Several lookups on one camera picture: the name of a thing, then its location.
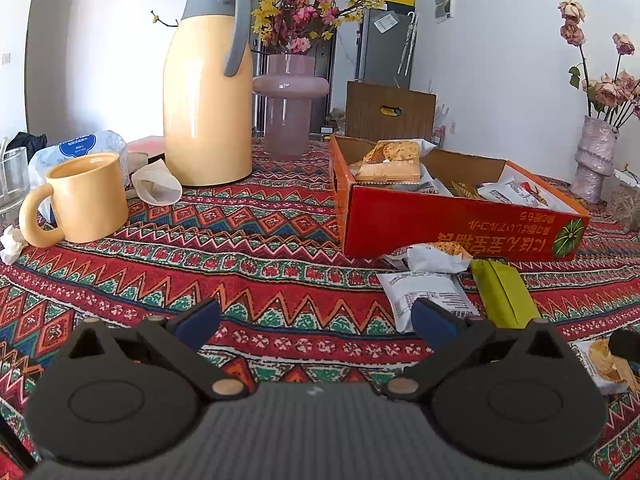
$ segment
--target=yellow mug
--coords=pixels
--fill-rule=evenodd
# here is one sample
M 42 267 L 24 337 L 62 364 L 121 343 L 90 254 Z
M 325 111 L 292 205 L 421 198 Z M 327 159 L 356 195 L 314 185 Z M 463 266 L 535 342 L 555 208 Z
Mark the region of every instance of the yellow mug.
M 93 242 L 120 229 L 127 218 L 127 199 L 117 153 L 92 153 L 68 160 L 47 173 L 46 184 L 32 190 L 20 208 L 20 230 L 36 247 L 62 240 Z M 38 206 L 47 196 L 58 227 L 38 226 Z

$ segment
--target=red cardboard box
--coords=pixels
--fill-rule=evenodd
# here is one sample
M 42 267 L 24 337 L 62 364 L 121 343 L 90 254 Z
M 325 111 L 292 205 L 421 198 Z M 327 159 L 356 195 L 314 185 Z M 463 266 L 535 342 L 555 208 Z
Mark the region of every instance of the red cardboard box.
M 550 209 L 382 189 L 356 183 L 349 164 L 375 142 L 331 136 L 330 174 L 342 252 L 377 258 L 409 244 L 453 241 L 472 256 L 513 261 L 571 260 L 589 224 L 578 202 L 508 160 L 433 150 L 421 159 L 445 186 L 516 176 L 536 186 Z

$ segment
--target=screw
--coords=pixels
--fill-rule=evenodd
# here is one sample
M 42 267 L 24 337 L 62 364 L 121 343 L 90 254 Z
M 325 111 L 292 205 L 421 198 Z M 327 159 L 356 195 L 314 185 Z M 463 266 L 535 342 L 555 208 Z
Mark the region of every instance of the screw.
M 242 393 L 244 383 L 241 383 L 237 379 L 220 379 L 213 383 L 211 389 L 215 394 L 233 397 Z
M 396 395 L 411 395 L 418 391 L 420 384 L 413 379 L 407 377 L 396 377 L 391 379 L 386 387 L 388 390 Z

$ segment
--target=red tablecloth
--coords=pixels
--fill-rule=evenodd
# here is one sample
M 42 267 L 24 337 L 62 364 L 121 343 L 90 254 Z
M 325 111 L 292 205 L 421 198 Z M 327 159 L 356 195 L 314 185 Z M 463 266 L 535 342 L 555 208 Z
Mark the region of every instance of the red tablecloth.
M 0 412 L 30 445 L 22 412 L 38 378 L 86 316 L 136 324 L 215 296 L 224 317 L 202 354 L 253 386 L 259 381 L 375 381 L 428 354 L 398 335 L 374 260 L 338 250 L 327 151 L 295 163 L 255 145 L 242 182 L 186 189 L 180 202 L 129 201 L 129 222 L 104 240 L 28 248 L 0 267 Z M 540 313 L 567 340 L 640 330 L 640 244 L 602 211 L 572 262 L 518 264 Z M 470 275 L 469 297 L 479 298 Z M 640 399 L 609 399 L 593 455 L 613 478 L 640 478 Z M 14 478 L 0 464 L 0 480 Z

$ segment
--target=tablecloth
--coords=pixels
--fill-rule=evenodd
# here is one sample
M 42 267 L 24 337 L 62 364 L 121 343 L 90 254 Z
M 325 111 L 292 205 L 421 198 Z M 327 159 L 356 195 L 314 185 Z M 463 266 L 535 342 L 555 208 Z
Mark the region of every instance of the tablecloth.
M 420 340 L 394 329 L 376 277 L 388 267 L 340 253 L 327 159 L 326 146 L 313 144 L 302 160 L 274 162 L 258 140 L 253 173 L 241 182 L 185 189 L 174 206 L 130 200 L 129 221 L 112 236 L 29 247 L 16 265 L 0 267 L 0 413 L 27 446 L 20 414 L 29 394 L 88 316 L 123 327 L 216 297 L 223 320 L 202 355 L 251 387 L 381 383 L 427 356 Z M 567 340 L 640 331 L 637 234 L 601 206 L 591 213 L 573 261 L 515 264 Z M 462 283 L 481 306 L 469 274 Z M 592 461 L 612 478 L 640 478 L 639 416 L 638 395 L 609 398 Z M 0 462 L 0 480 L 16 477 Z

